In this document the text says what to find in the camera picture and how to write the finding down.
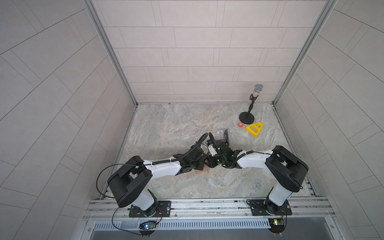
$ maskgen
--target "yellow connector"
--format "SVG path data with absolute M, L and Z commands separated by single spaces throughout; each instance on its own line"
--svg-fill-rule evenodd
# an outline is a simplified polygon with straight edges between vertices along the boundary
M 248 130 L 248 132 L 252 133 L 252 135 L 257 137 L 257 135 L 259 134 L 259 132 L 263 128 L 263 126 L 264 126 L 264 124 L 262 124 L 261 122 L 257 122 L 255 124 L 247 126 L 246 129 Z

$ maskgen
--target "microphone head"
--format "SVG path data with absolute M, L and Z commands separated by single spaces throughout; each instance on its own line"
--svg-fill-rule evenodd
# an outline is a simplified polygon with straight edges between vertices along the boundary
M 254 92 L 261 92 L 263 90 L 263 85 L 262 84 L 256 84 L 254 88 Z

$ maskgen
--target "microphone stand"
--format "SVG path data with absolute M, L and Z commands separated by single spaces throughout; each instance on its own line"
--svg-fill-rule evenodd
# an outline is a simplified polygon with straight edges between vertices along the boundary
M 255 121 L 255 117 L 252 115 L 251 110 L 258 96 L 259 96 L 258 92 L 251 93 L 251 96 L 249 97 L 249 100 L 251 100 L 251 104 L 249 105 L 248 112 L 242 112 L 239 115 L 239 119 L 242 123 L 252 124 Z

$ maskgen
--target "tiled wall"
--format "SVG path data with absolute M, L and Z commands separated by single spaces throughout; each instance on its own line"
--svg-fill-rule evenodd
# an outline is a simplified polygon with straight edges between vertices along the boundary
M 325 1 L 93 4 L 138 102 L 271 102 Z
M 0 1 L 0 239 L 69 239 L 133 107 L 81 0 Z
M 277 104 L 351 239 L 384 239 L 384 1 L 339 0 Z

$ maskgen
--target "gray marble surface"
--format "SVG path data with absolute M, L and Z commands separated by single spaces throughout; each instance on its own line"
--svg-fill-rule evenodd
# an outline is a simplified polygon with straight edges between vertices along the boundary
M 213 134 L 228 128 L 232 150 L 265 151 L 288 143 L 269 103 L 255 104 L 251 113 L 255 123 L 264 124 L 255 138 L 237 124 L 247 104 L 144 104 L 139 105 L 120 163 L 132 156 L 159 160 L 189 150 L 205 132 Z M 195 170 L 165 176 L 147 185 L 157 198 L 266 197 L 276 180 L 268 169 L 226 169 L 217 166 L 209 172 Z M 292 196 L 309 196 L 306 187 Z

